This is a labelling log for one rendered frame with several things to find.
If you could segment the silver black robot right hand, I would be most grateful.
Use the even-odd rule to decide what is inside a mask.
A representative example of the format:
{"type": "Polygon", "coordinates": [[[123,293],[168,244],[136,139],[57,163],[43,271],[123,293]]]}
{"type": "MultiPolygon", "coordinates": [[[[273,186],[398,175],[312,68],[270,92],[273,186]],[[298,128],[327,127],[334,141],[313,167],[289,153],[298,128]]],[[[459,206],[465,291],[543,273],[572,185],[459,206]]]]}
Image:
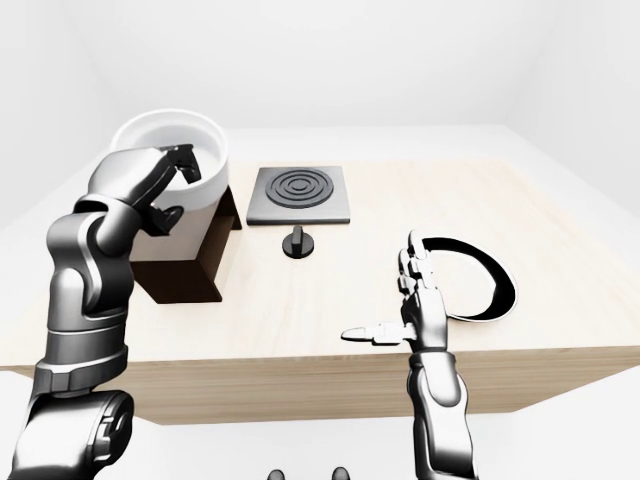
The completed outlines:
{"type": "Polygon", "coordinates": [[[398,268],[398,289],[404,296],[400,310],[402,323],[382,322],[347,329],[341,334],[341,339],[376,346],[395,346],[406,341],[414,352],[446,350],[448,335],[444,300],[433,279],[430,254],[417,230],[409,233],[408,246],[400,250],[398,268]]]}

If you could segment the silver black robot left hand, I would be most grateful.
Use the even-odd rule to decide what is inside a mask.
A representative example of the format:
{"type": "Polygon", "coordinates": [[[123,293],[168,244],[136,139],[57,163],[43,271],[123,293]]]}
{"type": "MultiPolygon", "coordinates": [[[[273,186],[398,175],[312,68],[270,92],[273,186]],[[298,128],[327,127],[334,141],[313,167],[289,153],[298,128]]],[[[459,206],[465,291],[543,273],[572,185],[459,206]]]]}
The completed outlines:
{"type": "Polygon", "coordinates": [[[201,179],[191,144],[115,151],[92,174],[88,193],[123,202],[141,215],[142,229],[148,235],[167,236],[184,214],[184,208],[176,205],[162,210],[154,201],[177,173],[189,184],[201,179]]]}

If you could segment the white bowl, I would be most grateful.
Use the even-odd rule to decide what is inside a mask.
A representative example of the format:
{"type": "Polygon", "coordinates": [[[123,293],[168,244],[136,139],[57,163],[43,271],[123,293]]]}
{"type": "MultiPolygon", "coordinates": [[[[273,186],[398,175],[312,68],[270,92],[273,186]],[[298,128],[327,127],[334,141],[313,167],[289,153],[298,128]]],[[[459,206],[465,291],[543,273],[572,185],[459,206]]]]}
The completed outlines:
{"type": "Polygon", "coordinates": [[[115,133],[110,149],[191,144],[201,179],[187,183],[176,175],[155,200],[161,209],[180,205],[197,211],[218,202],[229,184],[228,142],[222,129],[208,117],[184,109],[159,109],[140,114],[115,133]]]}

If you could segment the dark wooden cabinet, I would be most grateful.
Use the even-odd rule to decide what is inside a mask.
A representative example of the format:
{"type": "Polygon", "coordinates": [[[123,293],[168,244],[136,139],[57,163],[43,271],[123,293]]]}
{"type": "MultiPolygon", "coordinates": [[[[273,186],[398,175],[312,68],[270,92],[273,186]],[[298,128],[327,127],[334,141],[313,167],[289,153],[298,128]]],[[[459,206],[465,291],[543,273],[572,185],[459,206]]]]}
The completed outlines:
{"type": "Polygon", "coordinates": [[[220,302],[215,278],[230,232],[242,228],[232,191],[183,214],[170,234],[141,231],[130,260],[136,282],[158,304],[220,302]]]}

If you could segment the white plate with black rim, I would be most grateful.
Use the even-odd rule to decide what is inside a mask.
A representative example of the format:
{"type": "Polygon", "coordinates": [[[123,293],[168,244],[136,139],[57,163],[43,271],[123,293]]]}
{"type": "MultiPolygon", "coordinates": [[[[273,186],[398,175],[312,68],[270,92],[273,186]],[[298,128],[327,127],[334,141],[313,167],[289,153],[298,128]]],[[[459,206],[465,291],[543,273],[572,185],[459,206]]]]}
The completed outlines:
{"type": "Polygon", "coordinates": [[[498,259],[468,242],[455,238],[424,237],[422,243],[424,249],[429,252],[448,251],[475,259],[495,283],[491,303],[484,311],[471,316],[449,313],[449,318],[464,322],[486,323],[497,321],[514,309],[518,295],[516,282],[498,259]]]}

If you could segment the round black knob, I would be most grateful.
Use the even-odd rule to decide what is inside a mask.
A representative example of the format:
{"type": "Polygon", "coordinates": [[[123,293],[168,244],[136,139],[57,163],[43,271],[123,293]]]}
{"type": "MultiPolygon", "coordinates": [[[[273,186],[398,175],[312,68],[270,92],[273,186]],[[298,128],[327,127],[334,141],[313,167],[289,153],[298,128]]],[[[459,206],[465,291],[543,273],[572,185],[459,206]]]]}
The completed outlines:
{"type": "Polygon", "coordinates": [[[313,253],[314,247],[315,243],[313,238],[299,225],[294,226],[292,232],[282,241],[284,254],[292,259],[308,257],[313,253]]]}

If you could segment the flat dark stove plate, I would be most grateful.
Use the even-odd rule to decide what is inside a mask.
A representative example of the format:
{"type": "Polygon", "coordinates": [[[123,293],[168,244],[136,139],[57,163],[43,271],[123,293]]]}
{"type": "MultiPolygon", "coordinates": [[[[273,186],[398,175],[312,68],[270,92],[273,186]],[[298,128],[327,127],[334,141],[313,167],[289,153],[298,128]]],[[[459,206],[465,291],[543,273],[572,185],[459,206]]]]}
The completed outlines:
{"type": "Polygon", "coordinates": [[[248,225],[349,224],[340,166],[261,167],[246,215],[248,225]]]}

